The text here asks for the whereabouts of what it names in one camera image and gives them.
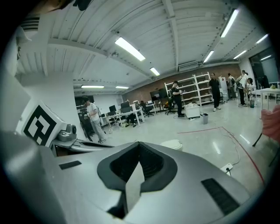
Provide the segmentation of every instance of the chair leg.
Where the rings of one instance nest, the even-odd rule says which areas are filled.
[[[258,137],[257,141],[253,144],[253,147],[256,146],[256,144],[257,144],[258,140],[260,139],[260,137],[262,136],[262,134],[263,134],[263,133],[260,134],[260,136]]]
[[[277,155],[279,154],[279,152],[280,152],[280,147],[277,149],[277,152],[276,152],[274,158],[272,159],[272,161],[271,161],[270,164],[268,165],[269,167],[272,165],[273,161],[275,160],[275,158],[277,157]]]

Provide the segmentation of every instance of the power strip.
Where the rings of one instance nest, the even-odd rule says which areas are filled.
[[[230,176],[230,173],[229,173],[229,171],[227,171],[227,168],[229,168],[229,170],[231,170],[233,168],[233,166],[230,163],[228,163],[225,166],[223,166],[220,170]]]

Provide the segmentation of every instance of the red line on floor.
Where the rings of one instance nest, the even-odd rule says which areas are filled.
[[[221,127],[216,127],[216,128],[210,128],[210,129],[204,129],[204,130],[198,130],[198,131],[187,131],[187,132],[178,132],[177,134],[183,134],[183,133],[191,133],[191,132],[199,132],[199,131],[208,131],[208,130],[213,130]]]
[[[253,159],[252,159],[251,156],[249,155],[249,153],[245,150],[245,148],[238,142],[238,140],[237,140],[228,130],[226,130],[224,127],[222,127],[222,128],[223,128],[225,131],[227,131],[227,132],[235,139],[235,141],[237,141],[237,143],[241,146],[241,148],[242,148],[242,149],[244,150],[244,152],[247,154],[247,156],[249,157],[249,159],[250,159],[251,162],[253,163],[255,169],[257,170],[257,172],[258,172],[258,174],[259,174],[259,176],[260,176],[260,178],[261,178],[261,180],[262,180],[263,185],[265,185],[263,176],[262,176],[261,172],[259,171],[259,168],[257,167],[256,163],[253,161]]]

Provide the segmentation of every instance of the brown brick wall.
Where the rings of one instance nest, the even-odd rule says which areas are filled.
[[[135,100],[139,100],[139,102],[141,100],[143,100],[144,102],[147,102],[149,100],[151,100],[151,95],[150,92],[154,91],[156,88],[165,88],[165,83],[171,83],[174,80],[182,80],[182,79],[186,79],[191,77],[193,74],[195,75],[201,75],[201,74],[206,74],[207,72],[209,72],[209,74],[211,74],[212,72],[214,72],[216,74],[216,77],[222,76],[227,78],[228,77],[228,73],[230,73],[233,77],[237,78],[241,75],[241,71],[240,68],[238,66],[238,64],[232,64],[232,65],[221,65],[221,66],[215,66],[215,67],[208,67],[208,68],[201,68],[201,69],[197,69],[197,70],[193,70],[193,71],[189,71],[189,72],[185,72],[185,73],[180,73],[177,75],[173,75],[173,76],[169,76],[167,78],[164,79],[160,79],[158,81],[155,81],[151,84],[142,86],[138,89],[132,90],[128,93],[125,93],[122,95],[122,98],[124,101],[129,100],[131,103]],[[179,86],[183,85],[187,85],[188,82],[185,83],[180,83]],[[191,91],[193,90],[193,87],[188,87],[185,88],[186,91]],[[203,95],[207,92],[207,90],[205,91],[201,91],[200,93]],[[195,93],[189,94],[189,97],[195,96]]]

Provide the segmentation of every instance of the white metal shelving unit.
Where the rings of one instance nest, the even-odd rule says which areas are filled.
[[[188,84],[188,85],[179,86],[180,83],[183,83],[183,82],[186,82],[186,81],[192,81],[192,83]],[[198,99],[200,107],[203,104],[212,102],[211,101],[212,94],[210,93],[211,88],[209,86],[207,86],[205,88],[200,88],[201,84],[207,84],[207,83],[209,83],[209,81],[210,81],[209,72],[207,72],[207,74],[198,75],[198,76],[192,75],[192,77],[190,77],[190,78],[178,80],[178,86],[179,87],[177,87],[177,89],[181,89],[183,91],[182,94],[181,94],[182,102],[185,104],[185,102],[187,102],[187,101],[191,101],[193,99]],[[165,85],[165,89],[166,89],[167,94],[170,93],[169,90],[171,89],[173,83],[164,83],[164,85]],[[193,90],[188,91],[188,92],[184,91],[184,89],[187,88],[187,87],[193,87]],[[203,91],[203,90],[208,90],[208,93],[205,94],[205,95],[201,95],[200,91]],[[189,94],[189,93],[196,93],[197,96],[190,97],[190,98],[184,98],[184,96],[187,96],[187,94]]]

